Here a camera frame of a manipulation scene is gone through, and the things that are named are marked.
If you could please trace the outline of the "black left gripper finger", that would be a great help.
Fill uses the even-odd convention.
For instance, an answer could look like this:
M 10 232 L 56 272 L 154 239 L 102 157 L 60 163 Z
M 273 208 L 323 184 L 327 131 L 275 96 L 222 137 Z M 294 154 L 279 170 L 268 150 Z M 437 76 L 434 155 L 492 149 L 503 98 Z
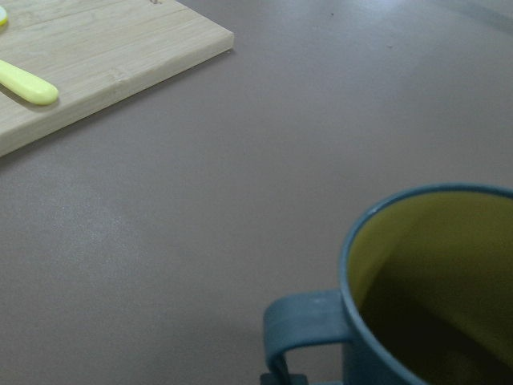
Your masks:
M 308 385 L 308 379 L 305 375 L 298 374 L 281 376 L 265 373 L 260 376 L 260 385 Z

